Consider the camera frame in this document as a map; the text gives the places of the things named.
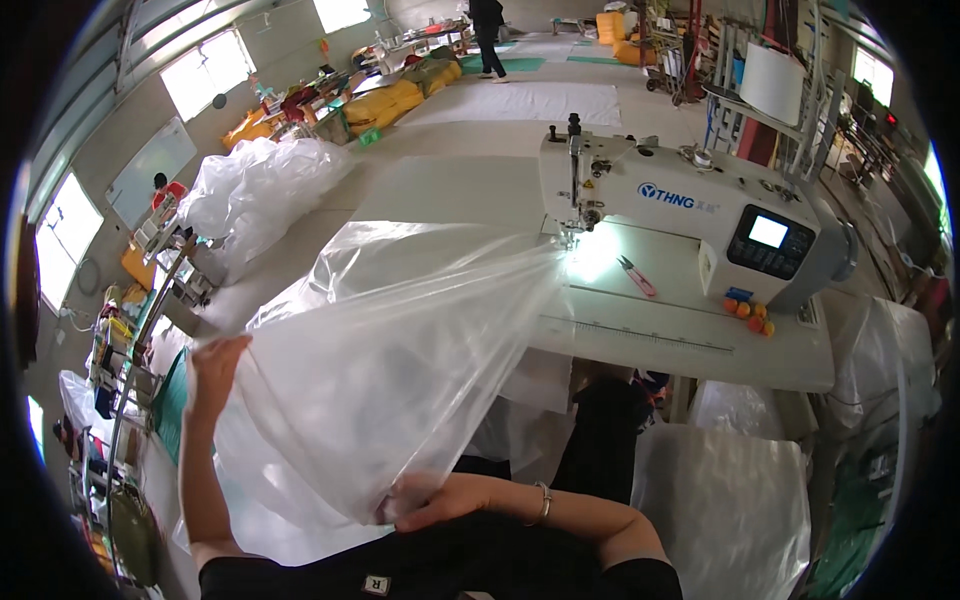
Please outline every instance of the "red pole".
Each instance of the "red pole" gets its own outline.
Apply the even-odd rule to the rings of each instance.
[[[686,71],[686,100],[695,102],[696,96],[693,93],[694,74],[697,63],[697,45],[700,43],[700,8],[701,0],[690,0],[690,20],[687,23],[687,29],[693,37],[693,51],[690,53],[690,66]]]

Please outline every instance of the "clear plastic bag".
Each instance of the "clear plastic bag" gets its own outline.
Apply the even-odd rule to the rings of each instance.
[[[177,213],[198,235],[226,237],[217,252],[230,284],[299,217],[318,208],[353,164],[347,149],[318,139],[244,140],[229,156],[204,158]]]
[[[344,522],[339,527],[304,529],[250,498],[224,471],[219,454],[213,468],[230,513],[230,530],[245,552],[265,556],[287,566],[309,564],[377,540],[393,531],[389,525]],[[174,527],[173,541],[187,554],[190,544],[183,518]]]
[[[687,422],[763,440],[785,439],[774,391],[769,388],[705,381],[693,397]]]
[[[113,431],[113,419],[104,419],[95,408],[96,390],[72,371],[60,372],[60,397],[63,410],[75,429],[90,427],[90,433],[105,440]]]
[[[636,438],[631,506],[686,600],[786,600],[810,560],[806,459],[793,442],[661,423]]]
[[[473,227],[392,225],[447,233]],[[402,514],[389,492],[403,472],[435,473],[441,485],[563,284],[564,252],[553,243],[530,248],[524,236],[480,229],[472,238],[478,252],[452,252],[439,273],[394,274],[400,282],[335,303],[327,303],[330,289],[318,288],[274,303],[273,316],[282,318],[255,319],[260,327],[214,437],[227,474],[247,494],[311,529]],[[375,248],[345,252],[355,259]],[[436,247],[422,249],[423,260],[444,262]],[[394,261],[419,262],[408,252]],[[327,259],[331,280],[334,264]],[[338,285],[364,286],[349,271]],[[305,309],[292,311],[291,302]]]
[[[830,432],[847,438],[899,408],[898,370],[928,385],[936,374],[924,316],[879,298],[863,298],[833,342],[836,382],[827,394]],[[923,412],[933,410],[925,407]]]
[[[539,238],[481,225],[351,221],[327,243],[306,276],[257,310],[247,329],[387,285],[523,252]],[[561,325],[554,321],[551,326]],[[567,338],[564,345],[572,348],[572,326],[556,335]],[[528,348],[501,394],[565,413],[571,361],[569,355]]]

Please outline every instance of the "black shirt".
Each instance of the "black shirt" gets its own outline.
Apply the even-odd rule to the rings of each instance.
[[[204,600],[452,600],[461,591],[485,591],[494,600],[682,598],[677,572],[668,563],[638,559],[602,571],[593,548],[567,532],[524,527],[491,513],[391,534],[303,566],[212,559],[200,571],[200,586]]]

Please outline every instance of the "bracelet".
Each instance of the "bracelet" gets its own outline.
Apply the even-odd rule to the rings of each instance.
[[[550,494],[550,488],[547,488],[545,483],[538,481],[534,485],[543,490],[543,508],[540,509],[540,516],[537,517],[537,520],[532,523],[525,523],[525,527],[532,527],[534,525],[543,523],[543,521],[546,519],[546,516],[550,514],[550,503],[553,502],[553,496]]]

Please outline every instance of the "worker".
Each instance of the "worker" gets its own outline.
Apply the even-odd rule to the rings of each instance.
[[[158,206],[163,204],[163,201],[166,199],[167,194],[173,194],[174,199],[179,202],[183,200],[183,197],[186,196],[187,190],[186,187],[179,183],[178,181],[171,181],[167,183],[167,176],[162,173],[157,173],[154,175],[154,189],[156,193],[154,194],[154,201],[151,203],[151,208],[156,210]]]
[[[477,45],[480,46],[480,58],[483,60],[480,79],[493,78],[492,72],[496,71],[493,82],[505,84],[509,81],[507,71],[493,49],[500,26],[504,24],[503,5],[497,0],[470,0],[467,16],[473,20],[473,31],[477,34]]]
[[[455,598],[461,591],[496,600],[682,598],[653,525],[628,506],[638,416],[648,403],[641,387],[612,378],[574,397],[576,425],[551,487],[509,481],[509,462],[463,457],[422,508],[379,540],[295,567],[245,554],[230,531],[210,448],[250,339],[217,340],[190,356],[196,381],[183,410],[180,508],[204,599]],[[392,495],[422,497],[411,493],[422,481],[402,476]]]

